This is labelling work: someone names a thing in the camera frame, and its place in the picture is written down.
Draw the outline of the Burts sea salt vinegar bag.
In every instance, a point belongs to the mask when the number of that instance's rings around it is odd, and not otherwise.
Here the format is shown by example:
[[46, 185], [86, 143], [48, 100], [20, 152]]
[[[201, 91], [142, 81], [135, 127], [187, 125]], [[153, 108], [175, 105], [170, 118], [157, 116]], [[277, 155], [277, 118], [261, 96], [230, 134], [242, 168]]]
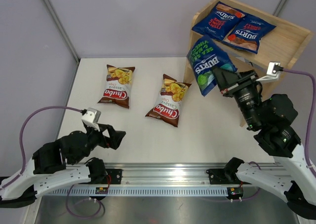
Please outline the Burts sea salt vinegar bag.
[[189, 50], [187, 59], [202, 96], [206, 96], [217, 85], [212, 67], [237, 71], [228, 54], [218, 47], [210, 36], [202, 36], [197, 40]]

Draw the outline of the Burts blue bag with bacon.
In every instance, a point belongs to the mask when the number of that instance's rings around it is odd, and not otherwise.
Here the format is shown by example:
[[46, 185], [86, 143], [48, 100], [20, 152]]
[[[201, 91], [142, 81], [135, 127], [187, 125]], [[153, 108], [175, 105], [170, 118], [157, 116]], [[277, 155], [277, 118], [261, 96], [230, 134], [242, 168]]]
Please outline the Burts blue bag with bacon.
[[226, 36], [223, 43], [239, 50], [257, 54], [260, 40], [275, 27], [259, 17], [247, 14]]

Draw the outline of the Burts spicy sweet chilli bag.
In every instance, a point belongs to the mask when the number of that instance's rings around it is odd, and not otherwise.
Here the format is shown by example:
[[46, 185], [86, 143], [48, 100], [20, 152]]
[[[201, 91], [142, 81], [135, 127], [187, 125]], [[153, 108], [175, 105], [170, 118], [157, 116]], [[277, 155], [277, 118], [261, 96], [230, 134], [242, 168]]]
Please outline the Burts spicy sweet chilli bag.
[[192, 27], [192, 31], [223, 41], [246, 15], [246, 12], [219, 1], [205, 18]]

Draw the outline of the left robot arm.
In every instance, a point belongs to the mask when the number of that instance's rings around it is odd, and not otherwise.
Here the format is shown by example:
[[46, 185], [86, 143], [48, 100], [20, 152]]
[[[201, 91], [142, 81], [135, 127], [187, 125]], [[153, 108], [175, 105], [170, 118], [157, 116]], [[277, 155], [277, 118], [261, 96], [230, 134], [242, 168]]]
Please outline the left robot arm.
[[[107, 177], [104, 161], [93, 158], [78, 164], [96, 147], [118, 149], [126, 132], [102, 124], [100, 130], [86, 128], [43, 145], [28, 161], [19, 177], [1, 179], [1, 208], [21, 208], [56, 189], [76, 184], [101, 184]], [[68, 170], [68, 165], [76, 165]]]

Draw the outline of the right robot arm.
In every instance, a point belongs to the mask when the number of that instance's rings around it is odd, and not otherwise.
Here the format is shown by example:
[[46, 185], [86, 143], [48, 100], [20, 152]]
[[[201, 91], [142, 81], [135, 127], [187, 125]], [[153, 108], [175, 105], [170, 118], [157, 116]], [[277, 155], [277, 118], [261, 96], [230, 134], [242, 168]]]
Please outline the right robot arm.
[[223, 168], [219, 179], [230, 184], [250, 183], [282, 199], [297, 215], [316, 218], [316, 176], [311, 161], [305, 157], [307, 147], [291, 127], [298, 112], [286, 94], [273, 94], [262, 101], [262, 84], [254, 70], [232, 72], [212, 69], [224, 97], [232, 97], [242, 112], [248, 130], [257, 132], [259, 146], [290, 174], [283, 180], [254, 168], [233, 157]]

